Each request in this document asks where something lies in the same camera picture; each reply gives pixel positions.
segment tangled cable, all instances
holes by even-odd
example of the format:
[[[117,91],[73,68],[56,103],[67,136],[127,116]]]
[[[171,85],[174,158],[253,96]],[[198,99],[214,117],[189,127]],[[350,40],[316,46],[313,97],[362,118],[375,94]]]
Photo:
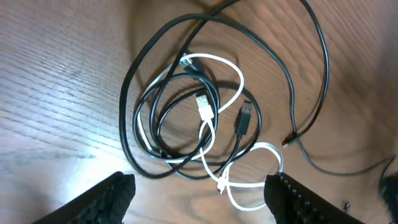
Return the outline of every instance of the tangled cable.
[[[224,4],[220,5],[219,8],[217,8],[213,13],[210,15],[206,14],[186,14],[182,15],[180,17],[177,17],[168,23],[166,23],[162,28],[160,28],[155,35],[146,43],[146,45],[142,48],[142,50],[139,52],[138,56],[135,58],[133,61],[132,65],[130,66],[130,69],[128,70],[126,77],[123,81],[123,85],[121,88],[121,94],[120,94],[120,102],[119,102],[119,133],[120,133],[120,138],[121,138],[121,144],[123,151],[128,159],[128,161],[131,163],[133,168],[138,171],[141,175],[151,178],[151,179],[159,179],[163,177],[167,177],[173,173],[177,173],[178,175],[181,175],[183,177],[187,177],[189,179],[205,179],[211,177],[213,180],[217,181],[218,183],[218,188],[222,192],[222,190],[226,187],[228,196],[232,202],[232,204],[244,211],[251,211],[251,210],[256,210],[258,208],[263,207],[264,205],[255,207],[255,208],[244,208],[239,206],[234,199],[232,198],[230,187],[263,187],[264,183],[254,183],[254,184],[246,184],[246,183],[234,183],[229,181],[229,168],[233,164],[234,161],[237,159],[243,157],[245,154],[247,154],[249,151],[253,151],[255,149],[259,148],[264,148],[268,149],[271,152],[274,153],[274,155],[278,158],[279,161],[279,170],[278,172],[283,172],[284,171],[284,166],[283,166],[283,155],[278,148],[275,146],[266,143],[266,142],[257,142],[257,139],[259,137],[259,133],[261,130],[261,125],[262,125],[262,119],[261,119],[261,112],[259,109],[259,105],[257,104],[256,99],[253,97],[253,95],[247,91],[247,89],[244,88],[244,77],[242,71],[235,66],[232,62],[226,60],[225,58],[221,58],[219,56],[215,55],[210,55],[210,54],[187,54],[188,52],[188,46],[190,42],[193,40],[194,36],[197,35],[199,30],[205,25],[207,21],[213,21],[217,22],[220,24],[224,24],[226,26],[232,27],[237,31],[240,31],[247,37],[249,37],[251,40],[253,40],[258,46],[260,46],[262,49],[264,49],[279,65],[279,67],[282,69],[283,73],[286,76],[287,83],[289,86],[289,96],[290,96],[290,102],[289,102],[289,110],[290,110],[290,120],[292,123],[292,133],[289,134],[285,141],[282,143],[284,147],[287,147],[291,145],[294,142],[298,143],[298,146],[300,147],[304,157],[306,160],[314,166],[316,169],[318,169],[321,172],[324,172],[326,174],[330,175],[340,175],[340,176],[350,176],[350,175],[358,175],[362,174],[364,172],[367,172],[379,164],[384,163],[386,160],[389,160],[390,158],[384,159],[383,161],[378,162],[377,164],[372,165],[371,167],[368,167],[365,170],[361,170],[359,172],[353,172],[353,173],[336,173],[336,172],[330,172],[327,170],[324,170],[320,167],[318,167],[316,164],[314,164],[311,160],[311,158],[308,156],[307,151],[304,149],[300,137],[305,134],[315,123],[317,120],[317,117],[320,113],[320,110],[322,108],[323,102],[326,98],[326,93],[328,89],[328,84],[329,84],[329,76],[330,76],[330,63],[329,63],[329,56],[328,56],[328,50],[326,47],[325,39],[322,34],[322,30],[320,28],[320,25],[318,23],[317,18],[315,17],[315,14],[313,13],[311,7],[309,4],[306,2],[306,0],[300,0],[300,2],[304,5],[308,13],[310,14],[310,17],[312,18],[313,23],[315,24],[318,37],[320,39],[321,47],[323,50],[323,58],[324,58],[324,77],[323,77],[323,83],[322,83],[322,88],[321,88],[321,93],[320,93],[320,99],[318,101],[317,108],[314,112],[313,118],[310,120],[309,124],[303,129],[303,131],[298,132],[297,127],[295,124],[295,116],[294,116],[294,106],[295,106],[295,92],[294,92],[294,86],[292,83],[292,79],[290,77],[290,73],[287,70],[287,67],[285,66],[284,62],[280,59],[280,57],[263,41],[261,40],[255,33],[251,32],[249,29],[245,28],[241,24],[237,24],[235,22],[231,22],[229,20],[215,17],[219,12],[221,12],[224,8],[238,2],[239,0],[232,0],[232,1],[227,1]],[[134,156],[132,155],[132,152],[129,147],[129,143],[127,140],[127,131],[126,131],[126,104],[127,104],[127,93],[128,89],[130,86],[130,83],[132,81],[132,78],[134,74],[136,73],[137,69],[139,68],[142,60],[146,56],[146,54],[149,52],[149,50],[154,46],[154,44],[164,35],[170,28],[173,26],[176,26],[177,24],[183,22],[183,21],[188,21],[188,20],[201,20],[199,25],[194,28],[192,33],[188,36],[186,39],[185,43],[183,44],[182,48],[178,52],[174,62],[169,65],[145,90],[145,92],[142,94],[140,100],[137,102],[136,108],[133,113],[133,119],[132,119],[132,133],[134,135],[134,138],[136,142],[139,145],[139,148],[142,149],[146,154],[151,156],[154,159],[164,161],[170,168],[170,170],[160,173],[160,174],[153,174],[145,169],[143,169],[138,162],[135,160]],[[239,75],[240,78],[240,84],[237,85],[235,83],[228,83],[228,82],[214,82],[210,80],[206,73],[198,68],[193,59],[197,57],[206,57],[206,58],[211,58],[220,62],[223,62],[230,67],[232,67],[237,74]],[[175,69],[177,68],[178,65],[181,65],[185,69],[185,73],[178,73],[174,74]],[[157,111],[157,106],[160,100],[160,97],[165,89],[165,87],[172,81],[178,80],[181,78],[191,78],[194,79],[198,82],[200,82],[203,87],[198,88],[195,90],[192,90],[180,97],[178,97],[176,100],[171,102],[170,104],[166,105],[166,107],[160,112],[160,115],[158,118],[155,117],[155,112]],[[236,93],[233,95],[233,97],[223,106],[220,105],[220,93],[219,89],[220,88],[227,88],[231,90],[235,90]],[[239,95],[242,94],[246,96],[247,99],[249,99],[250,102],[245,102],[244,105],[241,108],[241,112],[239,114],[238,120],[237,120],[237,125],[236,125],[236,142],[233,147],[233,150],[227,160],[222,161],[222,162],[207,162],[205,159],[205,154],[208,153],[214,142],[215,142],[215,133],[217,130],[218,126],[218,114],[224,111],[227,107],[229,107],[238,97]],[[163,142],[161,136],[160,136],[160,130],[162,127],[162,124],[164,120],[166,119],[167,115],[170,113],[170,111],[177,106],[180,102],[183,100],[189,98],[190,96],[196,95],[197,96],[197,103],[198,103],[198,109],[199,109],[199,114],[202,119],[202,124],[200,128],[200,133],[199,133],[199,143],[197,147],[188,154],[180,154],[180,153],[175,153],[170,150],[168,145]],[[149,113],[149,132],[150,132],[150,137],[152,139],[152,142],[154,145],[152,145],[149,140],[148,136],[146,135],[143,125],[142,125],[142,120],[141,120],[141,108],[144,105],[144,103],[149,99],[150,96],[153,97],[153,102],[150,108],[150,113]],[[251,107],[254,107],[256,110],[257,114],[257,128],[256,132],[254,133],[254,136],[252,138],[252,141],[250,142],[249,146],[246,147],[245,149],[242,149],[239,151],[239,143],[243,135],[246,134],[250,117],[251,117]],[[208,130],[203,133],[203,130],[205,126],[208,126]],[[181,168],[189,163],[189,162],[194,162],[194,163],[199,163],[203,164],[207,175],[202,175],[202,176],[192,176],[190,174],[186,174],[182,172]],[[216,167],[215,170],[211,170],[209,166],[214,166]]]

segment wood grain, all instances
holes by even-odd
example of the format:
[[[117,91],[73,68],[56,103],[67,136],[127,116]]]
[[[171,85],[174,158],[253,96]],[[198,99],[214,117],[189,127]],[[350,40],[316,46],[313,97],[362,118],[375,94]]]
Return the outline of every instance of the wood grain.
[[[166,21],[189,12],[208,12],[217,2],[1,2],[3,223],[30,223],[117,170],[135,173],[125,160],[118,134],[119,91],[126,71]],[[398,2],[309,3],[329,47],[331,80],[325,106],[303,143],[325,169],[358,170],[398,151]],[[284,60],[294,80],[297,121],[304,123],[317,100],[323,71],[322,50],[306,10],[297,0],[247,0],[227,8],[222,16],[257,33]],[[172,58],[194,23],[171,29],[144,60],[129,93],[129,122],[143,87]],[[284,74],[270,56],[247,37],[215,23],[203,28],[191,50],[218,54],[239,64],[246,88],[261,106],[264,127],[260,140],[280,146],[291,129],[289,95]],[[218,79],[237,81],[230,68],[204,62]],[[161,104],[175,94],[173,89],[191,84],[188,80],[171,84]],[[221,94],[227,99],[231,93]],[[231,121],[243,99],[239,100],[220,116],[215,156],[223,155],[231,144]],[[199,120],[194,105],[192,99],[187,100],[168,117],[162,134],[171,146],[195,144]],[[377,197],[382,167],[357,177],[332,177],[310,167],[296,146],[283,152],[289,175],[338,207],[349,201],[350,214],[363,222],[388,223],[385,205]],[[139,150],[133,153],[149,170],[165,169]],[[231,178],[263,180],[275,169],[271,154],[253,152],[234,165]],[[274,221],[266,208],[237,211],[226,194],[219,195],[212,180],[137,176],[136,184],[137,195],[126,223]],[[235,191],[243,205],[262,203],[262,189]]]

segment white usb connector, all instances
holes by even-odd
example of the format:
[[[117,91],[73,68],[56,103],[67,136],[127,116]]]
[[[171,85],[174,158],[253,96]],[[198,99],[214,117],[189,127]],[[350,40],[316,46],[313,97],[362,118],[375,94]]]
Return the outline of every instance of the white usb connector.
[[[198,110],[202,121],[214,118],[213,110],[207,100],[206,95],[197,96]]]

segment table top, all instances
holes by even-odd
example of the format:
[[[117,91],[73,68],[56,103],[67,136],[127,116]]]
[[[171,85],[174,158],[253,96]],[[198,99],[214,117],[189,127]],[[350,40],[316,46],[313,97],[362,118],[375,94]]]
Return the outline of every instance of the table top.
[[[0,76],[0,217],[30,223],[61,207],[118,170],[136,171],[119,142],[119,93],[124,76],[143,45],[167,21],[209,12],[218,1],[3,1],[4,70]],[[396,0],[310,0],[330,51],[331,78],[320,116],[302,141],[319,166],[337,172],[360,170],[398,152],[398,2]],[[255,32],[283,59],[296,92],[296,119],[305,123],[322,84],[323,57],[310,16],[296,0],[247,0],[220,15]],[[136,99],[165,62],[172,60],[195,22],[171,29],[143,61],[130,86],[127,121]],[[190,46],[194,52],[237,63],[245,87],[263,115],[260,141],[282,148],[290,133],[289,89],[282,70],[253,41],[209,22]],[[237,82],[234,71],[203,60],[218,80]],[[181,86],[167,87],[161,105]],[[231,95],[221,92],[222,101]],[[231,149],[240,98],[220,115],[214,156]],[[192,98],[167,118],[162,135],[173,147],[197,143],[199,116]],[[143,113],[144,123],[148,115]],[[255,120],[249,127],[248,141]],[[166,170],[137,149],[133,154],[152,171]],[[333,177],[312,168],[296,145],[283,149],[285,171],[299,182],[366,223],[389,223],[377,195],[382,166],[356,177]],[[256,151],[231,168],[237,181],[263,181],[276,158]],[[136,176],[137,192],[126,223],[272,223],[267,208],[240,212],[212,180],[176,175],[161,180]],[[245,206],[259,205],[262,189],[235,190]]]

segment wooden table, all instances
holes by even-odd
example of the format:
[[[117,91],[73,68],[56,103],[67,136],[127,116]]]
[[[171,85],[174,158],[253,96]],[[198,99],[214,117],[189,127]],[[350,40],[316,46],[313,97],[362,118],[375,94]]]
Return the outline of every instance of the wooden table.
[[[32,222],[117,170],[136,173],[119,143],[119,92],[124,76],[138,51],[165,22],[189,12],[208,12],[216,3],[2,1],[2,223]],[[330,50],[331,80],[319,119],[302,141],[323,168],[358,170],[398,151],[398,1],[309,3]],[[247,0],[227,8],[222,16],[257,33],[282,57],[295,85],[297,122],[305,122],[322,83],[323,59],[303,6],[298,0]],[[192,24],[171,29],[144,60],[129,93],[129,124],[137,97],[172,58]],[[284,74],[270,56],[235,30],[210,22],[190,49],[239,64],[246,88],[261,106],[260,141],[281,147],[291,130],[289,95]],[[203,63],[217,79],[238,81],[230,68],[211,60]],[[189,84],[188,80],[172,84],[160,104],[175,88]],[[231,93],[221,94],[226,100]],[[213,155],[230,150],[233,121],[243,99],[239,100],[220,116]],[[162,134],[172,146],[194,145],[199,123],[192,98],[173,110]],[[255,125],[254,120],[245,141]],[[144,156],[133,140],[131,144],[134,155],[148,169],[165,169],[164,164]],[[386,206],[377,196],[382,167],[357,177],[333,177],[312,168],[297,146],[283,153],[286,172],[332,204],[342,208],[350,202],[349,213],[366,223],[389,222]],[[231,178],[263,181],[276,166],[271,153],[256,151],[233,166]],[[176,175],[149,180],[137,175],[136,184],[126,223],[274,222],[267,208],[237,211],[212,180],[192,181]],[[263,202],[262,189],[234,192],[242,205]]]

